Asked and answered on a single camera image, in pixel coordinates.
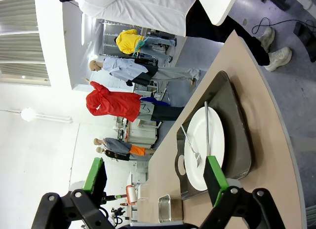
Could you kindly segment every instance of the paper roll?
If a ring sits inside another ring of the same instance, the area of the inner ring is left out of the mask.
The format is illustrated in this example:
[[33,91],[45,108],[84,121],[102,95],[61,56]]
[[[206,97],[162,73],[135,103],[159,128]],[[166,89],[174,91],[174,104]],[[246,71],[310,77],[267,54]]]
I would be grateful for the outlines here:
[[135,187],[129,187],[128,188],[128,196],[129,196],[129,201],[131,203],[137,202],[137,196],[136,196]]

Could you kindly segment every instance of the curtain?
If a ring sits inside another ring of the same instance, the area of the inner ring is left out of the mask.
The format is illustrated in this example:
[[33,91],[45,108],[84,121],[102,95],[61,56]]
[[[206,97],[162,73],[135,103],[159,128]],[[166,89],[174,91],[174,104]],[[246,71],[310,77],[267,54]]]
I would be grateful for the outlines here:
[[0,0],[0,70],[48,78],[34,0]]

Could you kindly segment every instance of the light blue shirt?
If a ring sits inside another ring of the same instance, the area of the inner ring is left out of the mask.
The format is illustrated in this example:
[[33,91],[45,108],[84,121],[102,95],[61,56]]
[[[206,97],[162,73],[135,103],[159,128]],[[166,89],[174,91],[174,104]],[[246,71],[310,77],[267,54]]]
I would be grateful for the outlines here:
[[144,66],[135,64],[134,59],[123,59],[112,56],[104,59],[102,69],[108,71],[110,75],[125,82],[133,80],[141,73],[148,72]]

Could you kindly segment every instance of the blue jeans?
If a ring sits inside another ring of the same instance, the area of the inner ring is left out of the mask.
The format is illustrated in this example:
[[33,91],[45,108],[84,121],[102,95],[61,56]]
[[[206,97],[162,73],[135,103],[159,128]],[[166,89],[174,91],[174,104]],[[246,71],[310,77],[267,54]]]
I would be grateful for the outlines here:
[[157,52],[152,49],[151,45],[152,44],[164,44],[164,45],[175,45],[174,40],[166,40],[162,38],[152,38],[152,37],[145,37],[145,45],[140,48],[140,53],[146,54],[146,55],[151,55],[151,56],[156,56],[157,58],[163,59],[163,60],[168,60],[170,59],[170,55],[166,55],[160,52]]

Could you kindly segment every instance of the hand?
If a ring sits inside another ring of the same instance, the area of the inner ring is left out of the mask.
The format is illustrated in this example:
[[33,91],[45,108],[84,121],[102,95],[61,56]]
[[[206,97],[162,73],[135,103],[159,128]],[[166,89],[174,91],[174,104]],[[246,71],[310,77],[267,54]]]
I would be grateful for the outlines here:
[[88,82],[89,84],[91,83],[91,81],[89,79],[87,79],[86,77],[83,77],[82,79],[85,80],[86,82]]

